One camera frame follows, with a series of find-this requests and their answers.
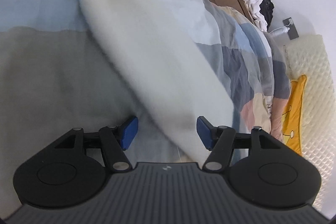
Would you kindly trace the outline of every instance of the black cloth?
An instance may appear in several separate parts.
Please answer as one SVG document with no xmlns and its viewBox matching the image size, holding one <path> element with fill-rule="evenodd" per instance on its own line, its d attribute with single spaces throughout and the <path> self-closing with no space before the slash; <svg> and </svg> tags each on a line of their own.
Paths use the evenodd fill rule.
<svg viewBox="0 0 336 224">
<path fill-rule="evenodd" d="M 273 9 L 274 5 L 271 0 L 262 0 L 262 3 L 260 4 L 260 13 L 265 17 L 265 20 L 267 22 L 267 30 L 271 25 L 271 21 L 273 18 Z"/>
</svg>

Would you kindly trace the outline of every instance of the wall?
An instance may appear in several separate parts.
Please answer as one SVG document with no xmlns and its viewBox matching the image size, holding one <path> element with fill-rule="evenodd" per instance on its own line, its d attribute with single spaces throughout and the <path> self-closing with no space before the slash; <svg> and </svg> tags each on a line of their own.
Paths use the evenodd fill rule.
<svg viewBox="0 0 336 224">
<path fill-rule="evenodd" d="M 271 30 L 283 26 L 283 19 L 292 17 L 299 35 L 321 34 L 323 36 L 334 86 L 336 86 L 336 5 L 334 0 L 272 0 L 272 2 L 275 8 Z M 277 41 L 287 43 L 289 38 L 284 34 L 277 38 Z M 335 204 L 336 165 L 328 183 L 328 194 L 325 196 L 322 213 L 331 218 L 336 214 Z"/>
</svg>

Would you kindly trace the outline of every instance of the yellow pillow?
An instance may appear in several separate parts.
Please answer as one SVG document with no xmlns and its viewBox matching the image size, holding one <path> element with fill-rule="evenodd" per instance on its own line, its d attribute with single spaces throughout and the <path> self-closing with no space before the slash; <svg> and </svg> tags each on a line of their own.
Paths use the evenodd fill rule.
<svg viewBox="0 0 336 224">
<path fill-rule="evenodd" d="M 292 80 L 292 91 L 287 106 L 282 115 L 282 132 L 285 145 L 299 155 L 301 152 L 301 117 L 302 98 L 307 82 L 307 76 L 301 75 L 298 80 Z"/>
</svg>

